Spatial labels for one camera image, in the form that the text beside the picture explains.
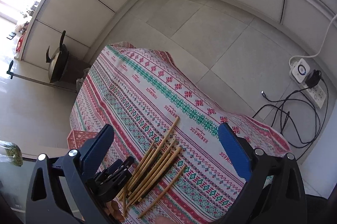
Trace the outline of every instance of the tablecloth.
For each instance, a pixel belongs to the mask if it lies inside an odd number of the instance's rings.
[[[184,76],[169,53],[136,49],[127,42],[106,46],[91,67],[70,116],[73,130],[91,133],[70,136],[70,146],[111,124],[115,139],[101,167],[131,155],[136,161],[133,170],[177,116],[180,121],[170,139],[175,137],[183,151],[148,196],[130,207],[126,223],[154,223],[157,215],[178,223],[208,223],[226,213],[245,180],[237,175],[218,140],[222,122],[269,155],[290,151],[287,141],[269,126],[225,112]],[[187,167],[180,179],[138,220],[184,164]]]

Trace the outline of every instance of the bundle of wooden sticks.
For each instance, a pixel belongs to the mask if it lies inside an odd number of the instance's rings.
[[[171,128],[168,130],[166,136],[162,139],[157,148],[155,148],[155,141],[152,142],[149,149],[145,153],[144,157],[138,164],[136,170],[134,170],[132,177],[129,179],[127,185],[117,195],[118,200],[123,200],[123,215],[126,217],[126,209],[140,202],[152,189],[155,187],[166,172],[174,164],[176,157],[182,150],[181,146],[176,147],[173,154],[171,154],[171,148],[174,146],[176,139],[173,138],[170,145],[160,156],[159,153],[164,147],[166,141],[169,139],[173,128],[179,121],[179,117],[176,118]],[[156,198],[154,202],[148,206],[144,212],[142,212],[138,218],[141,218],[151,207],[162,198],[162,196],[169,190],[173,183],[178,179],[181,173],[184,171],[186,165],[184,165],[178,174],[173,178],[171,183],[163,190],[163,192]]]

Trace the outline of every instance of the kettle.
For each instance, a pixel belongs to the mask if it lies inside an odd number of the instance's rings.
[[[63,71],[66,67],[68,57],[69,57],[69,51],[66,47],[66,45],[63,44],[63,40],[65,37],[65,32],[62,32],[62,36],[60,39],[60,47],[58,47],[53,54],[52,58],[49,57],[49,48],[48,46],[47,52],[45,54],[46,63],[49,63],[48,67],[48,78],[50,80],[50,83],[54,83],[56,81],[59,81],[63,75]]]

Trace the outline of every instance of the kettle handle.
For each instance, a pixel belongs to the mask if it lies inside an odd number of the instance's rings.
[[[51,59],[50,59],[50,57],[49,57],[49,47],[50,47],[50,46],[48,46],[47,52],[46,52],[46,54],[45,54],[45,62],[46,62],[46,63],[50,63],[50,61],[51,61]]]
[[[65,37],[65,31],[62,32],[62,36],[61,36],[61,39],[60,39],[60,51],[62,51],[62,49],[63,49],[64,37]]]

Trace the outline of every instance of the silver screw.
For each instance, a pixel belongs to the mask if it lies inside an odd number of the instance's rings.
[[[255,154],[257,154],[257,155],[263,155],[265,152],[262,150],[262,149],[260,149],[260,148],[257,148],[256,150],[255,150]]]
[[[289,158],[290,160],[293,160],[295,156],[292,153],[287,153],[287,158]]]
[[[42,160],[45,159],[45,154],[42,153],[42,154],[40,154],[37,158],[38,158],[38,160],[42,161]]]
[[[75,149],[70,150],[69,153],[68,153],[68,155],[69,155],[70,157],[74,157],[75,155],[77,155],[77,150],[75,150]]]

